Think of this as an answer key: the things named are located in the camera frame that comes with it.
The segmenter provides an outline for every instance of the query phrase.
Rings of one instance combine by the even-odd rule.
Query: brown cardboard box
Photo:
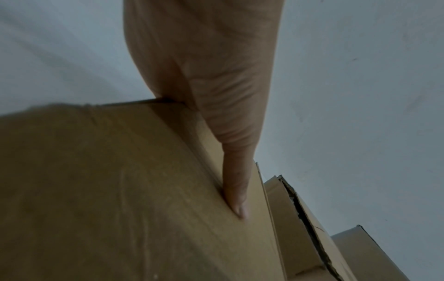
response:
[[[332,236],[358,281],[408,281],[360,225]]]
[[[356,281],[336,245],[282,176],[265,183],[287,279]]]
[[[244,222],[184,106],[50,106],[0,136],[0,280],[284,280],[258,170]]]

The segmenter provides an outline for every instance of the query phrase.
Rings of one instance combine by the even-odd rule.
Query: crease in cardboard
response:
[[[277,179],[284,185],[285,189],[287,190],[288,196],[290,197],[291,201],[293,202],[293,205],[296,208],[296,211],[298,213],[298,217],[306,226],[307,232],[313,242],[314,247],[316,248],[316,250],[318,252],[319,257],[321,258],[322,262],[324,263],[325,268],[328,270],[328,272],[330,272],[330,274],[336,280],[343,281],[342,277],[338,274],[336,269],[333,267],[330,257],[325,252],[324,247],[322,246],[322,244],[318,238],[318,235],[316,234],[316,231],[314,230],[315,226],[313,226],[312,223],[310,222],[310,219],[308,218],[307,214],[305,213],[293,187],[291,187],[291,185],[287,183],[287,181],[284,179],[284,177],[282,177],[282,175],[278,176]]]

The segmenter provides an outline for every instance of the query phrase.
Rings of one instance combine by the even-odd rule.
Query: human hand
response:
[[[125,0],[128,49],[156,97],[199,110],[222,143],[223,192],[247,218],[284,0]]]

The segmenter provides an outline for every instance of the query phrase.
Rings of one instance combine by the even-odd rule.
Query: gray wall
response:
[[[121,22],[119,0],[0,0],[0,114],[152,97]],[[256,154],[412,281],[444,280],[443,32],[442,0],[287,0]]]

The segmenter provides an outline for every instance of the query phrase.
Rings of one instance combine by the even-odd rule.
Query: cardboard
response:
[[[283,177],[264,186],[287,279],[356,281],[328,233]]]
[[[362,226],[332,238],[358,281],[408,281]]]
[[[0,135],[0,280],[285,279],[257,168],[241,221],[183,105],[37,108]]]

